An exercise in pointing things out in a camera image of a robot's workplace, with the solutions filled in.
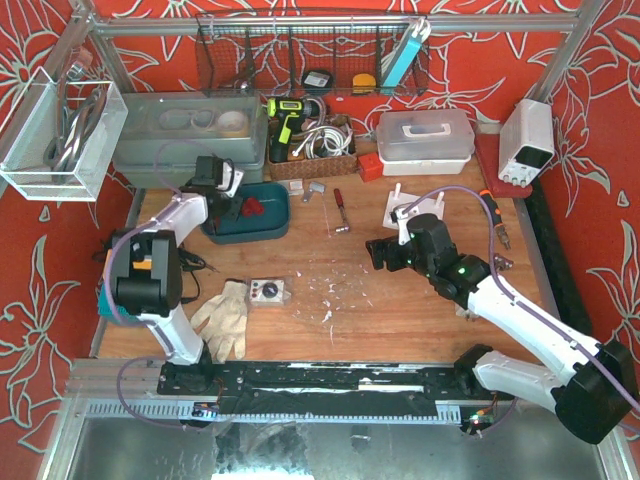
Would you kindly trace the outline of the orange black screwdriver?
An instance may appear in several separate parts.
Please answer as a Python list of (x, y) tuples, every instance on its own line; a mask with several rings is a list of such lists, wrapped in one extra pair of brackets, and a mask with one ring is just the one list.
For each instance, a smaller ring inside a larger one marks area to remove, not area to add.
[(491, 219), (494, 225), (494, 231), (498, 237), (498, 240), (506, 250), (510, 250), (511, 249), (510, 239), (502, 219), (501, 210), (494, 196), (492, 195), (491, 191), (488, 189), (481, 190), (479, 192), (479, 195), (490, 210)]

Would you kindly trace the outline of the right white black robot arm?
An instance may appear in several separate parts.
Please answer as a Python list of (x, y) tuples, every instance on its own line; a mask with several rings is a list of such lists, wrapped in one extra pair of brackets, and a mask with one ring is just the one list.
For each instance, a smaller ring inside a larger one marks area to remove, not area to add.
[(523, 362), (476, 345), (456, 364), (470, 385), (535, 403), (593, 445), (637, 406), (634, 361), (625, 345), (584, 335), (521, 296), (486, 261), (459, 253), (436, 215), (417, 215), (397, 236), (369, 240), (366, 249), (374, 269), (414, 270), (442, 298), (488, 320), (537, 359)]

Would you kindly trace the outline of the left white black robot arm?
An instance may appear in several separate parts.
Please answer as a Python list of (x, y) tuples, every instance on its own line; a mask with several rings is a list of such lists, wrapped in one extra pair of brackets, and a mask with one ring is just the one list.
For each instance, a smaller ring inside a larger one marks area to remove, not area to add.
[(137, 229), (120, 233), (107, 258), (104, 289), (113, 315), (119, 309), (146, 326), (166, 359), (191, 366), (207, 357), (219, 363), (246, 354), (248, 285), (229, 279), (222, 292), (188, 317), (181, 304), (178, 247), (202, 224), (224, 214), (230, 198), (213, 186), (186, 186)]

